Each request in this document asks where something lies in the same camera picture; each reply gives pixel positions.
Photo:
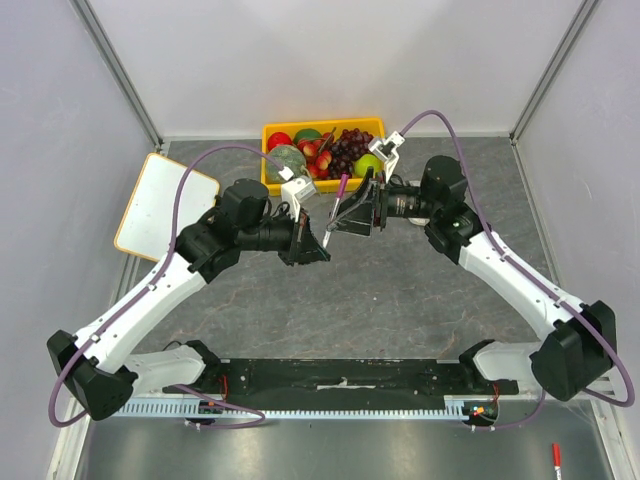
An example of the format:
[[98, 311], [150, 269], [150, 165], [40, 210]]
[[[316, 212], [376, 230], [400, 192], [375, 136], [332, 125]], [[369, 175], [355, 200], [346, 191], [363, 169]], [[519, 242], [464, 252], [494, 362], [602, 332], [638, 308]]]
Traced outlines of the yellow plastic bin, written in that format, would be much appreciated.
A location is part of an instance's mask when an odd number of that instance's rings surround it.
[[[313, 128], [318, 130], [320, 133], [325, 133], [331, 131], [334, 127], [336, 127], [336, 133], [341, 133], [344, 129], [353, 129], [357, 127], [360, 128], [360, 130], [368, 131], [373, 134], [374, 137], [386, 136], [384, 122], [380, 117], [267, 123], [262, 128], [262, 151], [263, 153], [268, 153], [268, 138], [274, 133], [284, 132], [293, 139], [295, 134], [302, 129]], [[267, 160], [261, 160], [260, 181], [268, 188], [271, 196], [280, 196], [282, 184], [271, 182], [268, 179], [268, 164], [270, 165]], [[360, 182], [361, 178], [349, 179], [346, 185], [346, 191], [354, 191], [359, 186]], [[340, 186], [340, 180], [314, 180], [314, 183], [320, 193], [335, 193]]]

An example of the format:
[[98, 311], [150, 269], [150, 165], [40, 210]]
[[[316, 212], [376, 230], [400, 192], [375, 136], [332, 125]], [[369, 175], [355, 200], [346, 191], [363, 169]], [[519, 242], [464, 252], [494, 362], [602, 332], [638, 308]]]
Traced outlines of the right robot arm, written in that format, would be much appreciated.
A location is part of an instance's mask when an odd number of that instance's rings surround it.
[[568, 401], [613, 367], [615, 314], [603, 301], [586, 304], [563, 291], [497, 233], [486, 231], [465, 201], [467, 186], [460, 163], [448, 156], [429, 159], [417, 186], [401, 183], [398, 176], [384, 181], [368, 171], [341, 202], [330, 228], [368, 236], [390, 218], [424, 220], [430, 245], [489, 285], [538, 338], [520, 346], [481, 342], [472, 360], [458, 368], [460, 386], [477, 394], [494, 380], [534, 380], [551, 397]]

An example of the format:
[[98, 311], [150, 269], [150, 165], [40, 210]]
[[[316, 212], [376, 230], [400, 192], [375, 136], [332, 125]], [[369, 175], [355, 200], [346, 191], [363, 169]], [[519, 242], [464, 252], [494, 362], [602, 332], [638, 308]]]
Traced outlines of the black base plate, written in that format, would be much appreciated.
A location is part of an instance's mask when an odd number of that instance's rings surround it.
[[190, 385], [255, 410], [441, 409], [447, 396], [516, 395], [513, 380], [486, 380], [469, 362], [434, 359], [221, 361]]

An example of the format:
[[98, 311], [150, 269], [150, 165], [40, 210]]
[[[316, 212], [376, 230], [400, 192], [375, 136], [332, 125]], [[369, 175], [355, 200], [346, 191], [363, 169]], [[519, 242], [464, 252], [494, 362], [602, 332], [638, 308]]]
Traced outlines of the green pear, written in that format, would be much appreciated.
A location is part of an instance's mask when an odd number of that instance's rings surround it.
[[353, 163], [353, 175], [355, 177], [363, 178], [369, 168], [372, 168], [373, 172], [377, 174], [384, 169], [384, 163], [374, 154], [364, 154]]

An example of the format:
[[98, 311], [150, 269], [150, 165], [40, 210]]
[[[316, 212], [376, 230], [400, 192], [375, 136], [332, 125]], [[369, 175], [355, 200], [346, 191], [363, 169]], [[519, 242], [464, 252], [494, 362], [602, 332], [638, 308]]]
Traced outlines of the red apple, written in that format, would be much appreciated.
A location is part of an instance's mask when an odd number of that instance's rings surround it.
[[277, 131], [271, 134], [267, 139], [267, 151], [270, 152], [278, 146], [281, 145], [292, 145], [293, 141], [291, 137], [282, 131]]

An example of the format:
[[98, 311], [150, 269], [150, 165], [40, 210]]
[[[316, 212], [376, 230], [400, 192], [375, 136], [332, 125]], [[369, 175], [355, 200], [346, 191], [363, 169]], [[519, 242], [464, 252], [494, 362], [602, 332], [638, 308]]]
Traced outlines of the yellow framed whiteboard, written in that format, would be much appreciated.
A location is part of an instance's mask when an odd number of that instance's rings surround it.
[[[114, 247], [158, 261], [169, 249], [177, 187], [186, 167], [157, 153], [147, 156], [114, 237]], [[219, 193], [216, 179], [196, 170], [183, 187], [177, 228], [194, 222], [213, 206]]]

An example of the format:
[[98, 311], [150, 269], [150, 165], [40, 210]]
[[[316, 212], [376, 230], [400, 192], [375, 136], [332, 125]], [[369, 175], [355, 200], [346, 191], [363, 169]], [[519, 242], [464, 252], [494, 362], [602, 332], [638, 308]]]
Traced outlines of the white marker with magenta cap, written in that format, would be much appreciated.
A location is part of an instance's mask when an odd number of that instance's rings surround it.
[[329, 244], [330, 241], [330, 237], [331, 237], [331, 230], [329, 228], [330, 224], [335, 220], [336, 216], [337, 216], [337, 212], [339, 209], [339, 205], [341, 203], [341, 200], [344, 196], [345, 190], [346, 190], [346, 186], [348, 184], [348, 180], [349, 180], [349, 175], [347, 173], [343, 173], [340, 177], [340, 183], [339, 183], [339, 187], [338, 190], [336, 192], [336, 196], [333, 202], [333, 206], [332, 209], [330, 211], [329, 214], [329, 222], [325, 228], [325, 234], [322, 240], [322, 246], [324, 248], [326, 248]]

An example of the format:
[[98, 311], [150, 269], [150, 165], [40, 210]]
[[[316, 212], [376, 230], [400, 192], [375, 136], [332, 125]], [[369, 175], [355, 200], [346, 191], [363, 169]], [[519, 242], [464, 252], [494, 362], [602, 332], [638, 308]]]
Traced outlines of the red yellow cherry bunch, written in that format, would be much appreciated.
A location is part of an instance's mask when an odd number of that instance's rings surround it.
[[315, 180], [332, 180], [329, 178], [331, 155], [329, 147], [335, 140], [333, 132], [321, 133], [322, 138], [297, 147], [306, 158], [306, 168]]

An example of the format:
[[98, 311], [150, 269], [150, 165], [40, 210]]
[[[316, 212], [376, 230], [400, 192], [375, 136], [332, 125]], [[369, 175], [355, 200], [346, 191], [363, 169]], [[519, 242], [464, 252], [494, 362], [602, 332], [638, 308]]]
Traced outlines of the dark purple grape bunch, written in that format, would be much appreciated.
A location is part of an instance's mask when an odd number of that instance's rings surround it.
[[355, 163], [369, 152], [369, 143], [374, 136], [359, 128], [344, 129], [337, 140], [329, 147], [331, 161], [329, 163], [329, 178], [338, 180], [343, 174], [350, 178], [358, 177], [355, 173]]

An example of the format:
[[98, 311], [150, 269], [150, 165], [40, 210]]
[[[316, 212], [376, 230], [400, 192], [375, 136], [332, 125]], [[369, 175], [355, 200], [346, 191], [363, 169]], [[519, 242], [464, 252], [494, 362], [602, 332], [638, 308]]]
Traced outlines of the green netted melon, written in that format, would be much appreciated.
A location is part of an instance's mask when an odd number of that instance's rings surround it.
[[[282, 167], [291, 169], [295, 176], [303, 174], [306, 158], [297, 147], [286, 144], [278, 145], [269, 152], [269, 155]], [[268, 183], [281, 184], [284, 182], [284, 179], [279, 175], [279, 169], [269, 160], [265, 163], [265, 176]]]

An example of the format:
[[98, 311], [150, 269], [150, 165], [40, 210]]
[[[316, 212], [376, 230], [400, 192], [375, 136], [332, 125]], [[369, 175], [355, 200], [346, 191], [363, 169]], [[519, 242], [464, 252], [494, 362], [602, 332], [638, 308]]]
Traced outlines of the green orange mango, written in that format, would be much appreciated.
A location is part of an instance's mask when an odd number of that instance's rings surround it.
[[322, 134], [318, 130], [313, 128], [305, 128], [305, 129], [299, 130], [295, 134], [293, 138], [293, 142], [295, 146], [300, 147], [305, 143], [313, 142], [321, 138], [322, 138]]

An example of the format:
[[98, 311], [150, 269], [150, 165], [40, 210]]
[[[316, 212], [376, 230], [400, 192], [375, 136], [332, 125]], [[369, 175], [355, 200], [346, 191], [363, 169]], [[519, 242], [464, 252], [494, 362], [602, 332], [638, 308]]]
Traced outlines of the red marker pen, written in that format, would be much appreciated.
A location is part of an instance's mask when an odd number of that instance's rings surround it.
[[553, 468], [556, 480], [562, 480], [562, 457], [560, 446], [557, 443], [552, 444]]

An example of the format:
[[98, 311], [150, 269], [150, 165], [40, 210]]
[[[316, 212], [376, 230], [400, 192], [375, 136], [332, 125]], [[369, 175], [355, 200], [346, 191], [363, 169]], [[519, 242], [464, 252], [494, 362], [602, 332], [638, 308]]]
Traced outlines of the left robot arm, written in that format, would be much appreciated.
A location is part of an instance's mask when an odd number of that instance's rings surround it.
[[303, 207], [315, 193], [314, 183], [299, 177], [282, 185], [282, 202], [272, 207], [268, 189], [256, 180], [226, 188], [196, 222], [172, 230], [168, 252], [108, 312], [74, 334], [59, 330], [47, 340], [58, 376], [54, 388], [67, 388], [96, 421], [138, 393], [179, 384], [211, 392], [219, 382], [219, 360], [202, 342], [145, 355], [134, 348], [244, 251], [274, 252], [287, 266], [329, 260]]

